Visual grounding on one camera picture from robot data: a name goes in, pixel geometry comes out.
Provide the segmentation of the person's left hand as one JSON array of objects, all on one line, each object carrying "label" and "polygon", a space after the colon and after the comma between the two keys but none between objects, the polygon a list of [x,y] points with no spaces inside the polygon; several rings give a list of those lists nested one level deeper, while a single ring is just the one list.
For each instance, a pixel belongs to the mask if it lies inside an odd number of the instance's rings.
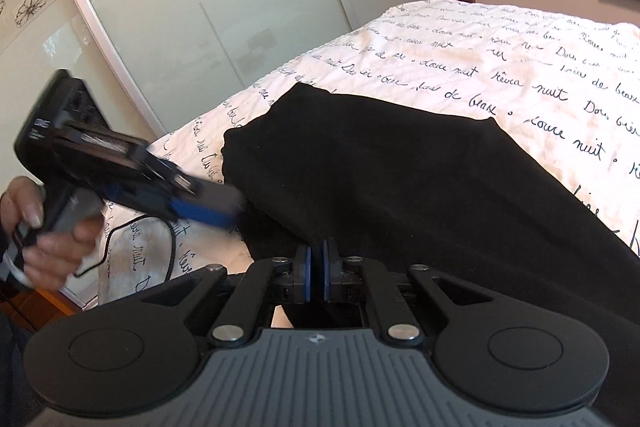
[{"label": "person's left hand", "polygon": [[[26,176],[14,178],[1,196],[1,224],[11,234],[21,222],[38,229],[43,222],[40,190]],[[58,291],[96,248],[103,229],[102,213],[79,221],[72,231],[39,233],[34,246],[24,250],[24,272],[35,288]]]}]

